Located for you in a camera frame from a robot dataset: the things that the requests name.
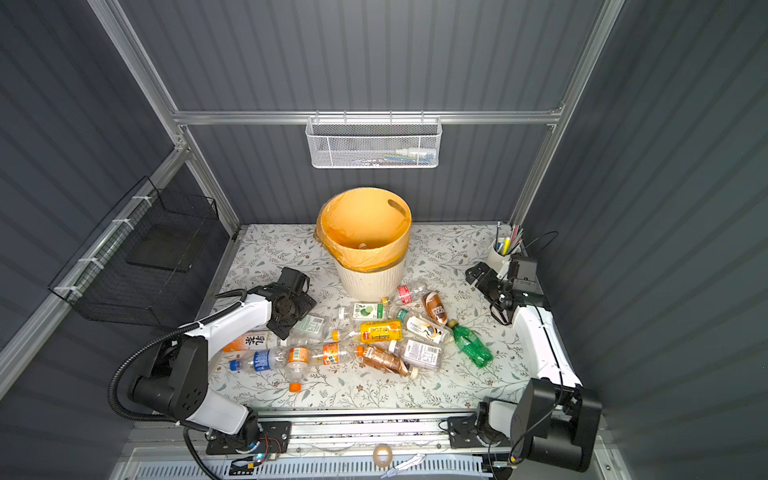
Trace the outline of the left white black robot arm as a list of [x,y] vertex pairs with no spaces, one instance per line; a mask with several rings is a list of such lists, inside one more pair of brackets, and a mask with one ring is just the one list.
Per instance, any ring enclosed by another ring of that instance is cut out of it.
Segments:
[[[275,282],[216,294],[217,299],[231,298],[233,302],[149,341],[117,368],[107,387],[109,406],[128,420],[178,423],[248,444],[256,442],[261,436],[258,414],[209,387],[209,363],[251,330],[265,328],[287,339],[294,325],[316,306],[309,286],[308,275],[284,267]],[[123,376],[141,357],[151,363],[136,375],[127,396],[150,409],[150,414],[129,409],[118,395]]]

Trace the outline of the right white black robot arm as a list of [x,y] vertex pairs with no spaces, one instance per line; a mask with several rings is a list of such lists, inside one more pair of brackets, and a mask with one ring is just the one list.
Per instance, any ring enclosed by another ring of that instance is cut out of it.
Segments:
[[567,358],[549,301],[536,279],[536,261],[515,255],[502,273],[479,262],[466,270],[465,278],[489,301],[492,316],[513,328],[528,355],[529,381],[521,398],[482,401],[476,435],[488,445],[508,440],[512,467],[530,460],[587,471],[602,403]]

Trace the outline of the orange juice bottle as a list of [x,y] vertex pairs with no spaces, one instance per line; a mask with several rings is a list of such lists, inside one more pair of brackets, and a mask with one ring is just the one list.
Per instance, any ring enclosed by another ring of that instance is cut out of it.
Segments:
[[225,345],[221,351],[224,353],[265,351],[281,346],[281,342],[282,340],[269,330],[248,331]]

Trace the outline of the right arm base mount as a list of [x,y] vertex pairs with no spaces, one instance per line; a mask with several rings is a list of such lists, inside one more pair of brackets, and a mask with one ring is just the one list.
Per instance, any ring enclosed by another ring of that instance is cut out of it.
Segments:
[[447,419],[446,430],[453,449],[510,447],[509,439],[491,429],[478,425],[477,415],[452,416]]

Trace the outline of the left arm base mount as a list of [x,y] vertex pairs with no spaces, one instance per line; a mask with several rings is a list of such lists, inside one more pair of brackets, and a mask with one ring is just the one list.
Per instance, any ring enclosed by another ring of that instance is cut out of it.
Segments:
[[292,426],[289,421],[254,420],[236,434],[214,431],[205,452],[208,455],[279,455],[287,450]]

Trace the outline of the brown label tea bottle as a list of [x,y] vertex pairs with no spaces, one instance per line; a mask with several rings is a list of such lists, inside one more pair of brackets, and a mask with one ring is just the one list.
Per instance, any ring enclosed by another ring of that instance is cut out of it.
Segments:
[[437,325],[446,326],[448,315],[437,291],[429,291],[422,297],[427,316]]

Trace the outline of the green white label bottle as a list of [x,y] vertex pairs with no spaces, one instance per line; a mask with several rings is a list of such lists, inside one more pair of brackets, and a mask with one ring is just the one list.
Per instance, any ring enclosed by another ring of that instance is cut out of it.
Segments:
[[331,323],[328,318],[307,314],[292,327],[290,338],[321,341],[328,338],[330,331]]

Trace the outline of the blue label clear bottle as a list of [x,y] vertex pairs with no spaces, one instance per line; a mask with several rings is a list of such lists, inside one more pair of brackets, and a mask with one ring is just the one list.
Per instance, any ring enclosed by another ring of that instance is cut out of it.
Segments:
[[271,348],[263,351],[255,351],[249,357],[237,358],[229,362],[229,369],[233,372],[254,371],[264,372],[279,370],[286,365],[288,350],[285,348]]

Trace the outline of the green plastic bottle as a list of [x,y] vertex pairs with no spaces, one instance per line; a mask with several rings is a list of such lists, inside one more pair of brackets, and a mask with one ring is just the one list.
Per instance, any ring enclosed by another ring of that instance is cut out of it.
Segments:
[[462,326],[457,321],[449,321],[447,326],[452,331],[454,343],[457,348],[464,353],[472,363],[478,368],[484,368],[493,360],[493,355],[489,348],[480,340],[477,334]]

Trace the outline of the white label milk-tea bottle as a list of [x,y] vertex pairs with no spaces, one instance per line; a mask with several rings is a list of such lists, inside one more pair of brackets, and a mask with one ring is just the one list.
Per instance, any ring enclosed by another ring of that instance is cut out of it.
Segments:
[[441,345],[446,339],[450,337],[449,331],[433,323],[430,320],[426,320],[419,314],[410,310],[399,308],[396,310],[394,316],[401,321],[405,329],[423,340],[427,340],[436,345]]

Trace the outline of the red label clear bottle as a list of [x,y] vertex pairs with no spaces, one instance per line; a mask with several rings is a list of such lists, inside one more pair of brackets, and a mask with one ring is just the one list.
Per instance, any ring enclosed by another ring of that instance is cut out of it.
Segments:
[[399,304],[408,305],[420,300],[427,290],[428,287],[424,281],[414,281],[398,287],[396,298]]

